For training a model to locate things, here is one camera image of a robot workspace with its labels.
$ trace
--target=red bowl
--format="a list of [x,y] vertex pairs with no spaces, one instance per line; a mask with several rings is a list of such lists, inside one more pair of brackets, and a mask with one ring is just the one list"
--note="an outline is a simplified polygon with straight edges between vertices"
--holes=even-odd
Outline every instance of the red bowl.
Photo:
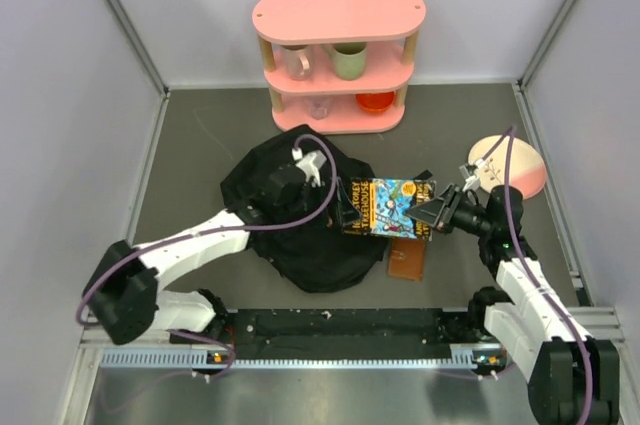
[[357,93],[356,101],[362,110],[369,113],[382,113],[393,105],[396,92]]

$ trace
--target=black bag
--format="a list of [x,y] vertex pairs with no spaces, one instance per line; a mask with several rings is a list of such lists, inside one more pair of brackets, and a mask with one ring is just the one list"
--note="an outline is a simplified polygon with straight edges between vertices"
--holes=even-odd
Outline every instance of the black bag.
[[[347,157],[322,135],[307,125],[301,125],[267,140],[251,150],[222,181],[220,188],[227,208],[256,195],[259,184],[278,167],[292,163],[291,149],[302,134],[312,134],[327,144],[336,161],[338,175],[347,190],[356,177],[374,177],[368,163]],[[318,149],[305,140],[300,144],[304,153]],[[320,171],[328,183],[331,170],[325,164]],[[326,197],[328,186],[311,188],[304,201],[288,207],[261,207],[270,223],[285,223],[314,211]],[[335,292],[352,287],[364,278],[376,261],[382,260],[387,239],[344,235],[338,227],[330,227],[335,217],[331,211],[311,222],[280,232],[252,233],[249,244],[256,253],[269,260],[285,277],[305,292]]]

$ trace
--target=shelf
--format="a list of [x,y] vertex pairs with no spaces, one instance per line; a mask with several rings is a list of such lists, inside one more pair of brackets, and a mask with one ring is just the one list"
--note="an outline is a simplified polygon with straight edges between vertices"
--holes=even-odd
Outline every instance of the shelf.
[[404,105],[392,106],[379,114],[360,110],[353,95],[336,96],[327,118],[316,120],[309,115],[309,102],[302,97],[284,97],[284,111],[273,112],[281,130],[307,124],[319,133],[377,133],[395,127],[404,115]]
[[422,0],[261,0],[253,24],[282,45],[397,40],[420,28]]
[[307,80],[289,78],[280,50],[276,50],[274,56],[276,69],[265,71],[264,76],[272,88],[287,95],[389,92],[405,85],[413,73],[413,63],[402,63],[402,47],[395,42],[367,44],[367,68],[356,80],[336,76],[331,59],[319,45],[313,47],[313,72]]

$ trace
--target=book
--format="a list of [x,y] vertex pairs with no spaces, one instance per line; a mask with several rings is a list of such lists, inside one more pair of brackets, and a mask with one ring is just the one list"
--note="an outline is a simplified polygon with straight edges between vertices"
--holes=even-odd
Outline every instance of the book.
[[404,212],[433,198],[434,183],[428,180],[356,178],[351,181],[350,202],[360,219],[342,227],[344,233],[427,240],[428,225],[406,217]]

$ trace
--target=gray tabletop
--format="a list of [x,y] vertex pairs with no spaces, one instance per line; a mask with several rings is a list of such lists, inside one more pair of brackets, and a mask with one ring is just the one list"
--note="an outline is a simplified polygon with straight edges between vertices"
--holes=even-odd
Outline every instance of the gray tabletop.
[[[511,123],[526,138],[510,85],[413,86],[393,130],[331,140],[369,162],[378,176],[412,177],[429,168],[446,186],[461,182],[458,167],[478,139]],[[217,213],[223,206],[220,181],[251,148],[278,132],[264,89],[173,92],[136,241],[165,237]],[[549,282],[566,305],[577,305],[545,195],[525,207],[524,231]],[[204,266],[172,288],[208,288],[232,308],[453,307],[466,306],[475,291],[492,283],[478,258],[477,239],[456,232],[428,244],[422,282],[389,277],[384,260],[351,289],[307,294],[246,251]]]

